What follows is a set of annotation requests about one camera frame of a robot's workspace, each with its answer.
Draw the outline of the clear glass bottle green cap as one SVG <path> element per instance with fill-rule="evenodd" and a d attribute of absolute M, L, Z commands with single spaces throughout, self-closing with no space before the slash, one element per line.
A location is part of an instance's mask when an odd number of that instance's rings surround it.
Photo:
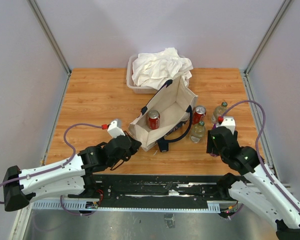
<path fill-rule="evenodd" d="M 218 121 L 218 117 L 225 113 L 227 110 L 228 103 L 223 101 L 220 105 L 218 105 L 212 112 L 211 122 L 215 124 Z"/>

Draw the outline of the red soda can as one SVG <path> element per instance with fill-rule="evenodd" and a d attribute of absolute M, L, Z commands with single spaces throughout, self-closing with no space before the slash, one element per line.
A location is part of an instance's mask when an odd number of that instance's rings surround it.
<path fill-rule="evenodd" d="M 147 113 L 147 126 L 150 130 L 156 130 L 160 127 L 160 113 L 153 109 Z"/>
<path fill-rule="evenodd" d="M 193 110 L 192 125 L 202 121 L 207 114 L 207 110 L 203 105 L 197 105 Z"/>

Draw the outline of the cream canvas tote bag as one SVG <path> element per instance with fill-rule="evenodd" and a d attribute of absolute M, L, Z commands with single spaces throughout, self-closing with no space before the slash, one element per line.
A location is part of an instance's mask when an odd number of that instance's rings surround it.
<path fill-rule="evenodd" d="M 197 99 L 181 77 L 169 79 L 140 110 L 139 117 L 129 124 L 128 133 L 141 142 L 146 152 L 155 145 L 161 152 L 168 152 L 169 144 L 182 140 L 189 133 Z M 157 129 L 148 126 L 152 110 L 160 115 Z"/>

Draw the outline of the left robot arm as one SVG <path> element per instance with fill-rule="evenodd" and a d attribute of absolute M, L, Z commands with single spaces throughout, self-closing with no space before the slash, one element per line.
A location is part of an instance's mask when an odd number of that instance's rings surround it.
<path fill-rule="evenodd" d="M 31 169 L 11 166 L 2 182 L 4 209 L 14 212 L 34 201 L 60 195 L 91 198 L 97 193 L 93 174 L 107 168 L 113 170 L 118 162 L 127 162 L 141 145 L 129 135 L 120 135 L 109 142 L 87 147 L 71 161 L 64 159 Z"/>

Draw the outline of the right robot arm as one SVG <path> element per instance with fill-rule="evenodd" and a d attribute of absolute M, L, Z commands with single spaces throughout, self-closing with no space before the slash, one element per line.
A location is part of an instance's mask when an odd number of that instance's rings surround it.
<path fill-rule="evenodd" d="M 300 201 L 270 172 L 263 158 L 250 146 L 240 146 L 237 131 L 220 126 L 208 131 L 207 153 L 219 155 L 260 193 L 243 180 L 227 173 L 217 181 L 216 193 L 222 200 L 236 200 L 275 229 L 280 240 L 300 240 Z"/>

